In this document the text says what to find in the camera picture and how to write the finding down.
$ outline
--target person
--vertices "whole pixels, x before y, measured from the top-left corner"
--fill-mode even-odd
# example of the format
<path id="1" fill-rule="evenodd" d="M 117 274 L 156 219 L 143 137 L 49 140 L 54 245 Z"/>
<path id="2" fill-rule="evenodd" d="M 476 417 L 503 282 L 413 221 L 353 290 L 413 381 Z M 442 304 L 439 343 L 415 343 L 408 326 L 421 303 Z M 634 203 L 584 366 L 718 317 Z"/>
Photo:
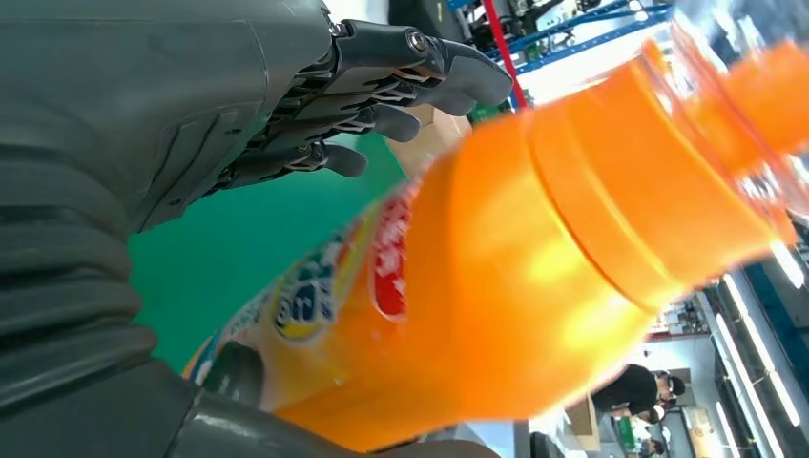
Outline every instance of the person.
<path id="1" fill-rule="evenodd" d="M 654 456 L 661 456 L 665 452 L 666 449 L 663 447 L 662 442 L 656 441 L 655 439 L 649 439 L 643 441 L 643 444 L 641 444 L 638 456 L 640 458 L 652 458 Z"/>
<path id="2" fill-rule="evenodd" d="M 631 417 L 651 410 L 657 399 L 669 400 L 685 392 L 685 384 L 668 372 L 653 374 L 638 364 L 629 364 L 609 385 L 592 394 L 600 412 L 614 417 Z"/>
<path id="3" fill-rule="evenodd" d="M 654 406 L 645 412 L 638 413 L 635 415 L 635 418 L 643 422 L 645 427 L 649 427 L 651 425 L 657 425 L 660 423 L 664 416 L 666 416 L 666 411 L 663 410 L 663 407 Z"/>

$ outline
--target green surface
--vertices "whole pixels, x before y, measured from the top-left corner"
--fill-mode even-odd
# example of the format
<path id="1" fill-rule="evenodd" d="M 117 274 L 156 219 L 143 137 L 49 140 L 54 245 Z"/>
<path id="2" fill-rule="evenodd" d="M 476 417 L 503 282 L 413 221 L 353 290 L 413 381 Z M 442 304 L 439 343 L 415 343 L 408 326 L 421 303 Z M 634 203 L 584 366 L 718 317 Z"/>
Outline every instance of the green surface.
<path id="1" fill-rule="evenodd" d="M 219 192 L 183 218 L 132 237 L 132 284 L 144 300 L 137 320 L 157 331 L 158 357 L 181 370 L 290 262 L 405 179 L 380 136 L 338 141 L 368 156 L 362 177 L 323 170 Z"/>

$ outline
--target red pole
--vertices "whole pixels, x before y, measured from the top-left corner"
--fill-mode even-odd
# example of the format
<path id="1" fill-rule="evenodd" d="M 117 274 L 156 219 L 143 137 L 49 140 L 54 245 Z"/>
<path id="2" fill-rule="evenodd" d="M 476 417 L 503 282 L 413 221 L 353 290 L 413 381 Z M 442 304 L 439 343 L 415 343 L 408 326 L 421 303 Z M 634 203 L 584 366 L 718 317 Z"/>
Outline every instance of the red pole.
<path id="1" fill-rule="evenodd" d="M 520 108 L 527 108 L 529 104 L 526 101 L 526 95 L 523 94 L 523 88 L 520 87 L 520 82 L 517 81 L 517 69 L 514 68 L 514 62 L 511 61 L 511 52 L 508 50 L 503 28 L 500 27 L 500 18 L 497 17 L 494 3 L 492 3 L 492 0 L 483 0 L 483 7 L 486 9 L 486 16 L 488 16 L 488 23 L 491 26 L 491 34 L 494 35 L 494 42 L 497 44 L 497 49 L 500 51 L 500 56 L 503 57 L 503 63 L 506 65 L 506 72 L 514 80 L 514 98 L 517 100 L 517 105 Z"/>

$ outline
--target gray robot arm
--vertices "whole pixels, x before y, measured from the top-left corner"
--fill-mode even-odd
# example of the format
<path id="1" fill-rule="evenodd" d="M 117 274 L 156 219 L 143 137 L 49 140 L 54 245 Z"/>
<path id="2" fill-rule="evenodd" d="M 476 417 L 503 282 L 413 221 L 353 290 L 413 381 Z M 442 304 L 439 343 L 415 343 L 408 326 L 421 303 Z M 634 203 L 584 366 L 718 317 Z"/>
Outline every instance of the gray robot arm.
<path id="1" fill-rule="evenodd" d="M 361 173 L 330 136 L 408 139 L 397 107 L 459 115 L 508 77 L 412 28 L 332 24 L 320 0 L 26 0 L 0 19 L 2 455 L 353 456 L 153 359 L 127 239 L 219 190 Z"/>

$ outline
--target fluorescent light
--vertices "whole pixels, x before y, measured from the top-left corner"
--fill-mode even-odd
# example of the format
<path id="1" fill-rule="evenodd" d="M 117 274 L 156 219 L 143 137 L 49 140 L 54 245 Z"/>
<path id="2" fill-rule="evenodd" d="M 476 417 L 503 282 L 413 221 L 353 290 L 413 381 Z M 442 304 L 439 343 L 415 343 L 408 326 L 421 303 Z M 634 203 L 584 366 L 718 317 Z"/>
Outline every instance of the fluorescent light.
<path id="1" fill-rule="evenodd" d="M 781 376 L 778 375 L 777 372 L 771 372 L 770 381 L 773 382 L 773 387 L 776 389 L 776 394 L 781 400 L 781 404 L 783 405 L 784 410 L 786 410 L 786 415 L 789 417 L 789 421 L 792 423 L 792 426 L 796 427 L 800 425 L 798 410 L 795 408 L 795 404 L 792 403 L 792 398 L 786 391 L 786 386 L 784 386 Z"/>
<path id="2" fill-rule="evenodd" d="M 758 334 L 758 328 L 756 324 L 753 323 L 753 319 L 750 318 L 750 315 L 744 317 L 744 327 L 747 328 L 747 332 L 750 333 L 750 340 L 753 341 L 753 346 L 756 348 L 756 352 L 758 356 L 761 358 L 761 363 L 764 364 L 764 370 L 767 372 L 772 372 L 776 370 L 776 365 L 773 363 L 773 358 L 770 357 L 770 352 L 767 351 L 767 347 L 764 346 L 764 341 L 761 339 L 761 335 Z"/>
<path id="3" fill-rule="evenodd" d="M 761 339 L 761 335 L 758 334 L 756 324 L 753 323 L 753 319 L 750 318 L 747 304 L 744 303 L 744 300 L 741 298 L 741 293 L 739 293 L 738 287 L 736 287 L 736 282 L 730 274 L 723 275 L 722 279 L 725 280 L 725 284 L 728 285 L 728 291 L 730 291 L 731 297 L 736 304 L 738 314 L 741 315 L 741 320 L 744 322 L 744 327 L 747 328 L 747 332 L 750 334 L 750 340 L 753 341 L 753 346 L 756 348 L 756 352 L 761 358 L 761 362 L 764 364 L 764 369 L 767 372 L 776 370 L 776 365 L 773 363 L 773 358 L 770 356 L 770 352 L 767 351 L 767 347 L 764 346 L 764 341 Z"/>
<path id="4" fill-rule="evenodd" d="M 773 455 L 776 458 L 784 458 L 783 450 L 781 450 L 781 446 L 778 444 L 776 432 L 773 431 L 773 426 L 770 425 L 770 419 L 767 417 L 767 413 L 764 411 L 764 406 L 761 405 L 761 400 L 756 394 L 756 389 L 753 388 L 753 382 L 750 381 L 750 376 L 747 375 L 747 368 L 744 367 L 741 357 L 738 355 L 738 349 L 736 348 L 736 344 L 731 337 L 727 324 L 725 324 L 725 319 L 719 314 L 716 314 L 716 324 L 718 324 L 719 334 L 722 335 L 722 340 L 728 347 L 728 352 L 730 353 L 731 360 L 733 360 L 734 366 L 736 367 L 736 372 L 741 380 L 741 385 L 745 393 L 747 393 L 747 397 L 750 399 L 750 404 L 753 406 L 753 411 L 756 413 L 758 422 L 761 424 L 761 429 L 764 430 L 764 436 L 767 438 L 767 443 L 769 444 L 770 449 L 773 451 Z"/>
<path id="5" fill-rule="evenodd" d="M 792 282 L 792 285 L 795 286 L 796 289 L 800 289 L 804 281 L 803 270 L 792 256 L 792 253 L 789 252 L 786 245 L 779 241 L 772 243 L 770 248 L 772 248 L 773 255 L 775 255 L 776 261 L 778 261 L 778 265 L 781 266 L 786 277 Z"/>
<path id="6" fill-rule="evenodd" d="M 747 304 L 744 303 L 744 300 L 741 298 L 741 293 L 738 292 L 738 288 L 736 287 L 736 282 L 731 277 L 731 274 L 725 274 L 722 276 L 722 279 L 725 281 L 725 284 L 728 285 L 728 290 L 731 292 L 731 298 L 734 300 L 734 304 L 738 309 L 738 314 L 742 317 L 746 317 L 747 313 Z"/>
<path id="7" fill-rule="evenodd" d="M 722 423 L 722 429 L 725 431 L 725 438 L 728 440 L 728 449 L 731 451 L 732 458 L 741 458 L 736 445 L 736 438 L 731 431 L 731 424 L 728 423 L 728 417 L 725 416 L 725 409 L 722 408 L 722 403 L 716 401 L 716 413 L 719 414 L 719 422 Z"/>

